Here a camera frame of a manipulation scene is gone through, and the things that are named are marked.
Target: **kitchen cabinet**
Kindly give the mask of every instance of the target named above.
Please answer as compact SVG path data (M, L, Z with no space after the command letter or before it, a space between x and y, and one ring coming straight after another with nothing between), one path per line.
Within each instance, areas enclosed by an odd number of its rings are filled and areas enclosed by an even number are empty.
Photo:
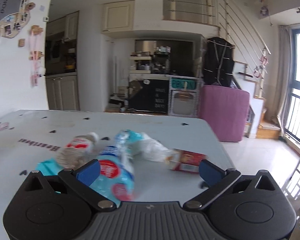
M133 16L134 1L104 4L102 33L132 31Z
M58 20L47 23L47 31L46 36L52 36L57 33L61 33L65 31L66 18L60 18Z
M77 76L46 78L50 110L79 111Z
M78 12L66 16L65 41L77 39L78 17Z

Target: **curtain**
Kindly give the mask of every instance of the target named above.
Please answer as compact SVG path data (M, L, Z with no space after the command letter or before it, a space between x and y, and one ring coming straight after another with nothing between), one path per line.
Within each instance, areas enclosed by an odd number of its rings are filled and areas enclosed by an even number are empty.
M274 94L274 109L284 137L284 114L288 103L288 90L292 78L292 35L288 26L279 26L279 68Z

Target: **shelf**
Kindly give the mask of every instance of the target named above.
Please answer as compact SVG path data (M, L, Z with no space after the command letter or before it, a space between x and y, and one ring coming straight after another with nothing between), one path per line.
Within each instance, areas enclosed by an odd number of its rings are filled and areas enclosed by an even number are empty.
M151 60L152 57L130 57L130 60Z

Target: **pink cushion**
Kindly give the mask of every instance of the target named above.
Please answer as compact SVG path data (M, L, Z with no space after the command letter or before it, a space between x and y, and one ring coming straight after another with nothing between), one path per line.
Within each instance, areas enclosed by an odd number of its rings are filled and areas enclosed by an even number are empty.
M247 121L249 98L247 91L203 86L200 92L199 118L207 121L219 141L239 142Z

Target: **upper cabinet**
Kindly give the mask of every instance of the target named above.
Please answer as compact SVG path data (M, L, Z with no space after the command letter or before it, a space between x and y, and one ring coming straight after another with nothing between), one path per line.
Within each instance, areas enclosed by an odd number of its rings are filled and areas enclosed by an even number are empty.
M134 1L106 3L103 5L102 32L132 31Z
M47 33L46 36L52 36L57 33L61 33L65 31L66 18L63 17L61 19L55 20L53 22L47 23Z
M77 39L78 16L78 12L66 16L66 30L64 38L65 41L72 41Z

